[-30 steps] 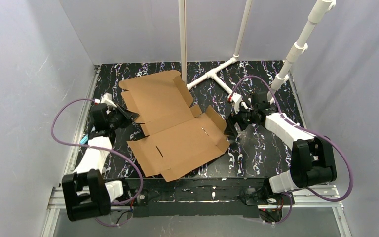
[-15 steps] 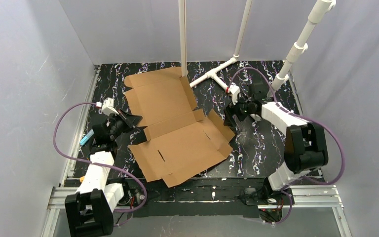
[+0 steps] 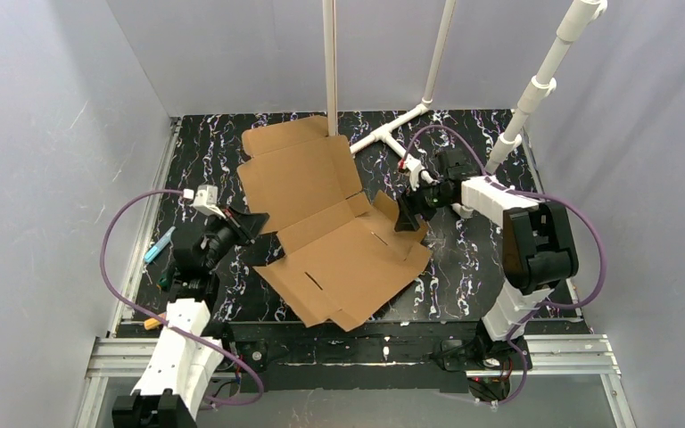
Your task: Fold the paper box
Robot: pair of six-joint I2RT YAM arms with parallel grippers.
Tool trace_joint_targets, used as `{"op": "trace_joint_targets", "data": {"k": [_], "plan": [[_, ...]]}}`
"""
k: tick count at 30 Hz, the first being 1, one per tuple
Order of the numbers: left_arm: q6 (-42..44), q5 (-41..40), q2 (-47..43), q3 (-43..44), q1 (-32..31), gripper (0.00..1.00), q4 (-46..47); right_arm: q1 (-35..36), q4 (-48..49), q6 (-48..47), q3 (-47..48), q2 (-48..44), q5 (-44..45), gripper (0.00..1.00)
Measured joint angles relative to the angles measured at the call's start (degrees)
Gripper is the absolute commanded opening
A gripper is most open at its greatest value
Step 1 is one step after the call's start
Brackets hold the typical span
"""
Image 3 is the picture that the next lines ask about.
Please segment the brown cardboard box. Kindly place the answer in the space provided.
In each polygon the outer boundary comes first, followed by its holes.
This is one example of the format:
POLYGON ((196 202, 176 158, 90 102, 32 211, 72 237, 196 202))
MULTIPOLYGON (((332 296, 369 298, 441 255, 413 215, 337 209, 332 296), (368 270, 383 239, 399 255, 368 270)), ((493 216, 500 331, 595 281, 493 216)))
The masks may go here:
POLYGON ((268 214, 263 232, 284 253, 257 272, 303 324, 353 330, 425 270, 425 227, 395 230, 397 202, 366 195, 348 139, 330 135, 325 117, 252 128, 241 141, 246 204, 268 214))

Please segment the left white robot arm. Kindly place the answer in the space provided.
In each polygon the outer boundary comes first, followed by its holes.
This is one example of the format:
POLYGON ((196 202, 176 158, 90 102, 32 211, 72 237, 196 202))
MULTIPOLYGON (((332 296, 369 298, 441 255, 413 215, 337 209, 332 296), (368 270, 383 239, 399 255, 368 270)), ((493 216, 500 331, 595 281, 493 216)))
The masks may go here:
POLYGON ((115 427, 194 427, 213 373, 224 359, 220 337, 205 335, 219 292, 214 272, 236 246, 253 243, 267 213, 208 209, 202 226, 170 235, 171 258, 161 289, 169 295, 159 339, 127 396, 115 399, 115 427))

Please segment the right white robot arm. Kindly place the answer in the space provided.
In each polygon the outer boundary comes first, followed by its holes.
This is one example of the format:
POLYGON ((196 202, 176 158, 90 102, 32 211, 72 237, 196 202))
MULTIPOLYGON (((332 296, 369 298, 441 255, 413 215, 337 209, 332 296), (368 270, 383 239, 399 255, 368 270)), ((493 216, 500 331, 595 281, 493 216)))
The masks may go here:
POLYGON ((537 202, 481 173, 459 149, 439 152, 437 165, 432 172, 410 156, 400 161, 409 186, 396 199, 399 213, 394 229, 416 231, 439 209, 453 206, 500 227, 505 280, 465 347, 474 358, 500 358, 514 352, 529 316, 578 270, 569 217, 561 203, 537 202))

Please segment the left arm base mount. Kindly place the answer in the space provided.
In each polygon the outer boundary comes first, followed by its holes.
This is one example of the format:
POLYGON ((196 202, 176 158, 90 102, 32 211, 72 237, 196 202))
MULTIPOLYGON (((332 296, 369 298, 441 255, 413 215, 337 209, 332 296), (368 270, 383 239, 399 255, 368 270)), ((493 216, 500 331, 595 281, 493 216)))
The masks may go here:
MULTIPOLYGON (((228 343, 236 342, 234 328, 228 322, 211 321, 206 325, 204 330, 206 333, 216 334, 217 339, 227 339, 228 343)), ((222 357, 232 361, 234 366, 239 367, 244 374, 247 374, 252 378, 257 388, 257 393, 259 395, 263 394, 266 391, 265 384, 261 379, 260 375, 258 374, 258 372, 249 362, 248 355, 240 353, 237 347, 235 347, 235 352, 233 352, 230 348, 223 348, 221 345, 217 345, 214 342, 212 342, 212 338, 210 336, 206 337, 202 335, 196 335, 195 333, 189 333, 185 330, 180 329, 179 327, 175 328, 175 331, 181 336, 187 338, 188 340, 198 343, 203 348, 207 350, 212 350, 217 354, 221 355, 222 357)))

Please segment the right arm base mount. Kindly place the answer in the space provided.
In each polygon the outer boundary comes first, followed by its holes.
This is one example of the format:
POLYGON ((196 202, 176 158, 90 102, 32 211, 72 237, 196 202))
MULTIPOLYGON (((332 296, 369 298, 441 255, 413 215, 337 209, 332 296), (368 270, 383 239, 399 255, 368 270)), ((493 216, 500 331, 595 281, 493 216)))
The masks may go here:
POLYGON ((485 333, 477 333, 471 341, 448 339, 437 344, 427 359, 449 373, 483 372, 467 378, 468 392, 475 401, 488 404, 507 400, 512 395, 511 376, 532 368, 523 336, 511 345, 505 340, 492 342, 485 333))

